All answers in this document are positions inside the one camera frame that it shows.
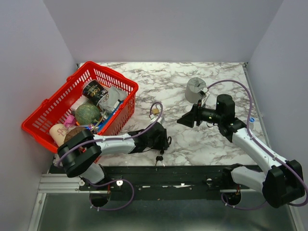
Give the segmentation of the black keys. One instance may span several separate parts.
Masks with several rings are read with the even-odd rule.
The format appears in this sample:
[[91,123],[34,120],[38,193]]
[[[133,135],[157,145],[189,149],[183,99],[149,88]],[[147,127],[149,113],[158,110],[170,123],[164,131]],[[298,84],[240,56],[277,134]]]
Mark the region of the black keys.
[[155,159],[155,166],[157,166],[158,162],[160,162],[162,164],[163,167],[165,167],[166,165],[164,164],[164,155],[165,151],[161,150],[160,154],[156,157]]

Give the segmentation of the brass padlock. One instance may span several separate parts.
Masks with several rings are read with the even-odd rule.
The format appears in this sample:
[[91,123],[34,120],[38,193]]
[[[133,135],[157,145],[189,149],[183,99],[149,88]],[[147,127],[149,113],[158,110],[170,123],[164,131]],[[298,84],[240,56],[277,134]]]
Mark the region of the brass padlock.
[[158,115],[160,113],[160,109],[158,108],[160,106],[159,102],[155,102],[150,107],[150,114],[151,115]]

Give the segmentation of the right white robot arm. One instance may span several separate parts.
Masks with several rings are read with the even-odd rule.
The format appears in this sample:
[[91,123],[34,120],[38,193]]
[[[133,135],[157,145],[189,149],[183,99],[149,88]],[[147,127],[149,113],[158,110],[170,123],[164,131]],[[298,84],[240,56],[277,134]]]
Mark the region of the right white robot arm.
[[247,186],[261,193],[274,208],[305,195],[301,165],[296,160],[282,158],[253,136],[247,125],[236,118],[235,102],[230,95],[219,95],[215,109],[205,108],[201,103],[194,104],[177,120],[177,123],[190,128],[202,122],[217,124],[220,134],[245,151],[262,170],[256,172],[240,164],[229,166],[221,177],[224,187]]

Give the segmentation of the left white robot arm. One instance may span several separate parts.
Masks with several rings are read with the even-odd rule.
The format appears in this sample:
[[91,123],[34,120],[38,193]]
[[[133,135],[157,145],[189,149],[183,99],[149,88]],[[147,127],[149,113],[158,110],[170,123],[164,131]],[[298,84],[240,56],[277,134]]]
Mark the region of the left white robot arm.
[[85,128],[75,128],[67,134],[57,154],[57,166],[62,167],[69,178],[81,177],[89,181],[96,190],[107,183],[103,168],[96,164],[98,157],[105,154],[134,154],[148,150],[163,154],[172,142],[167,129],[156,122],[146,129],[131,131],[118,136],[101,136]]

